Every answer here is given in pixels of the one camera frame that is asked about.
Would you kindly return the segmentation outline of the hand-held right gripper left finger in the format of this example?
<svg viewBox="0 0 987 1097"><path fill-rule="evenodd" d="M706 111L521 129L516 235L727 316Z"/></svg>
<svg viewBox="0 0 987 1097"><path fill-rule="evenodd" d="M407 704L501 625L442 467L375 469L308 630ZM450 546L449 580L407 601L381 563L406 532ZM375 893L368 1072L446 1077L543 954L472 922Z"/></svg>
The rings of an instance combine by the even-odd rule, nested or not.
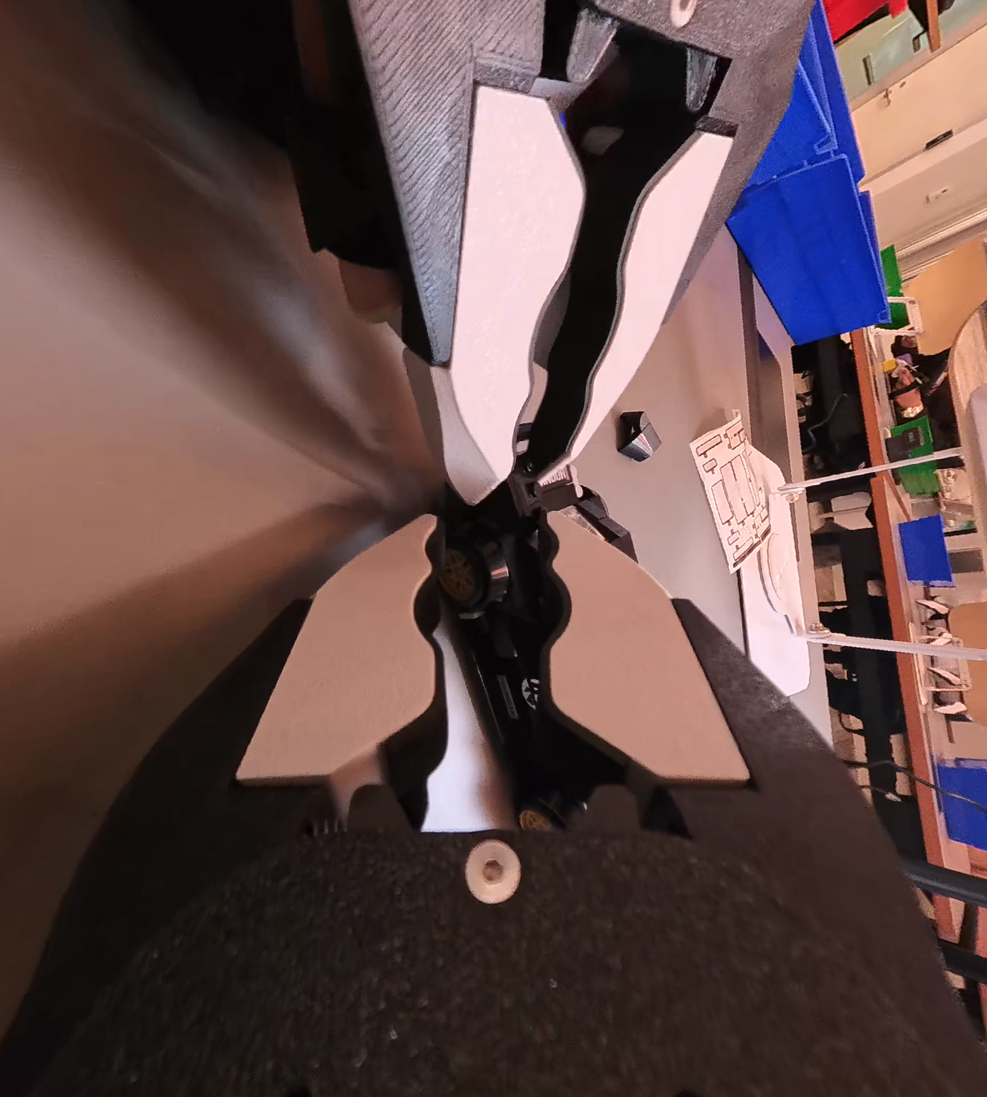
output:
<svg viewBox="0 0 987 1097"><path fill-rule="evenodd" d="M311 599L237 770L243 785L330 788L347 806L382 783L424 806L447 747L435 566L443 534L419 514L365 548Z"/></svg>

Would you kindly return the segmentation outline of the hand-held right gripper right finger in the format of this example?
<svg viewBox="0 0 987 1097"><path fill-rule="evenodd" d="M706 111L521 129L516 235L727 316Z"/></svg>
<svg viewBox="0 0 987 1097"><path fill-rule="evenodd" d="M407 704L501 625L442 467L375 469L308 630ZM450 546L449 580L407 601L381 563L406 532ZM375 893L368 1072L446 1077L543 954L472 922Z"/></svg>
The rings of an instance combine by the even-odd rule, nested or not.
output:
<svg viewBox="0 0 987 1097"><path fill-rule="evenodd" d="M746 784L748 765L663 586L581 525L547 528L561 598L545 653L555 716L665 782Z"/></svg>

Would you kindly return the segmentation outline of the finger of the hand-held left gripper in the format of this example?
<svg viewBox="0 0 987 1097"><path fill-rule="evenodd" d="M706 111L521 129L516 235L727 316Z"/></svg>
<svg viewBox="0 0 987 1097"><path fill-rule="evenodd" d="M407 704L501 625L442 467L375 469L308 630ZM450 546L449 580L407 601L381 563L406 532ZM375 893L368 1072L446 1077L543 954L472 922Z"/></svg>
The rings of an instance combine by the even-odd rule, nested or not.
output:
<svg viewBox="0 0 987 1097"><path fill-rule="evenodd" d="M431 367L449 485L478 504L513 472L541 323L569 264L581 169L547 101L478 87L453 341Z"/></svg>
<svg viewBox="0 0 987 1097"><path fill-rule="evenodd" d="M566 310L547 359L537 412L537 482L555 479L578 459L653 347L691 265L733 148L727 131L692 131L687 142L629 199L611 186L627 214L606 220L586 203L583 239L572 257Z"/></svg>

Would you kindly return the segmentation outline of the black lego car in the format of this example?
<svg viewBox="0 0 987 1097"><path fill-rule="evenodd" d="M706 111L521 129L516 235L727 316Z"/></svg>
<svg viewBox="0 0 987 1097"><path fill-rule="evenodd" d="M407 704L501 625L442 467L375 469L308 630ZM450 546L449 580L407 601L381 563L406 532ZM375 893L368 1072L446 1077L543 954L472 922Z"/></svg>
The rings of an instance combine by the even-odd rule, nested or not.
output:
<svg viewBox="0 0 987 1097"><path fill-rule="evenodd" d="M629 531L602 497L579 484L571 465L545 482L522 452L483 501L467 504L445 487L438 514L444 546L436 583L481 687L518 827L640 830L640 806L626 785L628 764L561 725L541 703L542 653L561 615L546 574L551 552L542 521L561 514L636 562Z"/></svg>

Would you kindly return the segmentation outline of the white sticker sheet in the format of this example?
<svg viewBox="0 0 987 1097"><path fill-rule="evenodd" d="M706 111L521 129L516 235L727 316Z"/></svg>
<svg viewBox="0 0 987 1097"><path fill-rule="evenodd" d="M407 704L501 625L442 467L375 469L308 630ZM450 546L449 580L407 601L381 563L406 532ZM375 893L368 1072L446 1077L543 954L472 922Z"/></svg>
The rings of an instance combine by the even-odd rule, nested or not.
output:
<svg viewBox="0 0 987 1097"><path fill-rule="evenodd" d="M690 442L697 477L730 574L769 543L773 522L759 451L751 445L742 412L733 409L721 426Z"/></svg>

